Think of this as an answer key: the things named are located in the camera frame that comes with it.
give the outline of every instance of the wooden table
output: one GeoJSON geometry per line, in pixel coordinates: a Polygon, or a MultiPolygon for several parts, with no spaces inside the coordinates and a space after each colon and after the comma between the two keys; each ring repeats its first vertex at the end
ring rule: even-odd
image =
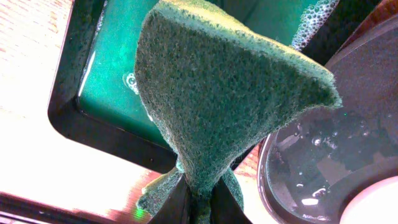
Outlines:
{"type": "MultiPolygon", "coordinates": [[[[141,188],[159,174],[66,139],[47,118],[72,2],[0,0],[0,194],[135,223],[141,188]]],[[[253,223],[276,223],[257,192],[257,151],[236,171],[244,211],[253,223]]],[[[143,214],[139,223],[148,219],[143,214]]]]}

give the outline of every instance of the green water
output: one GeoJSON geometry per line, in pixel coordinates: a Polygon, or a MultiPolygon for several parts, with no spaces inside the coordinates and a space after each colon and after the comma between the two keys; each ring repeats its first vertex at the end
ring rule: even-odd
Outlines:
{"type": "Polygon", "coordinates": [[[93,42],[79,102],[88,115],[167,147],[139,95],[125,82],[134,69],[141,24],[156,3],[157,0],[108,1],[101,29],[93,42]]]}
{"type": "MultiPolygon", "coordinates": [[[[246,16],[245,24],[254,32],[289,45],[303,11],[316,2],[260,0],[246,16]]],[[[108,1],[101,29],[93,42],[79,101],[80,108],[88,115],[167,147],[139,95],[126,81],[134,69],[141,24],[156,3],[157,0],[108,1]]],[[[236,1],[224,0],[223,5],[227,4],[236,4],[236,1]]]]}
{"type": "Polygon", "coordinates": [[[290,45],[300,25],[300,18],[317,0],[260,0],[245,22],[254,32],[290,45]]]}

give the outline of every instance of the green sponge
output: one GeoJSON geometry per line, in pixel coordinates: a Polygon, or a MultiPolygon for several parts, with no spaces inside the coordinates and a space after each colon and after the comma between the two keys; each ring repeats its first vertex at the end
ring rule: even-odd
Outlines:
{"type": "MultiPolygon", "coordinates": [[[[160,210],[182,175],[183,173],[181,173],[177,168],[174,168],[167,174],[164,174],[149,183],[143,189],[143,195],[137,202],[138,208],[144,209],[154,216],[160,210]]],[[[228,169],[222,178],[228,186],[232,196],[243,210],[243,194],[233,171],[228,169]]]]}
{"type": "Polygon", "coordinates": [[[341,106],[328,70],[203,0],[163,0],[148,13],[134,70],[203,204],[249,146],[305,110],[341,106]]]}

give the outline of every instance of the water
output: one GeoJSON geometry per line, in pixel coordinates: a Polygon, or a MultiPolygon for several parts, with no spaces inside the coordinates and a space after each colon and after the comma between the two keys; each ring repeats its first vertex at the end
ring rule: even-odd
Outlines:
{"type": "Polygon", "coordinates": [[[390,121],[388,113],[365,118],[344,108],[318,109],[281,129],[270,140],[267,157],[267,180],[275,199],[296,217],[334,223],[336,215],[331,215],[338,214],[343,196],[357,187],[353,180],[339,181],[398,156],[398,145],[388,134],[393,130],[382,127],[383,121],[390,121]],[[292,136],[304,138],[292,142],[292,136]]]}
{"type": "Polygon", "coordinates": [[[300,18],[304,10],[317,2],[317,0],[259,1],[244,24],[258,34],[291,45],[302,23],[300,18]]]}
{"type": "Polygon", "coordinates": [[[168,147],[141,103],[134,77],[137,41],[157,0],[109,0],[96,27],[79,91],[89,116],[168,147]]]}

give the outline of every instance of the bubble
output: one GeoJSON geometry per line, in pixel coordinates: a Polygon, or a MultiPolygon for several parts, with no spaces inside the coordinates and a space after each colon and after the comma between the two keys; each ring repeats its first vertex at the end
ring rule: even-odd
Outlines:
{"type": "Polygon", "coordinates": [[[316,5],[309,5],[300,17],[301,24],[293,37],[292,47],[302,50],[329,17],[330,12],[335,9],[340,0],[322,0],[316,5]]]}
{"type": "Polygon", "coordinates": [[[326,141],[326,144],[331,147],[333,150],[337,149],[337,145],[335,144],[334,141],[330,140],[330,138],[328,137],[328,140],[326,141]]]}
{"type": "Polygon", "coordinates": [[[135,94],[137,95],[139,94],[136,77],[134,76],[134,73],[129,73],[127,74],[127,76],[123,76],[123,83],[135,94]]]}
{"type": "Polygon", "coordinates": [[[320,136],[315,136],[315,137],[312,139],[312,144],[313,144],[314,146],[319,146],[321,143],[322,143],[322,139],[321,139],[320,136]]]}

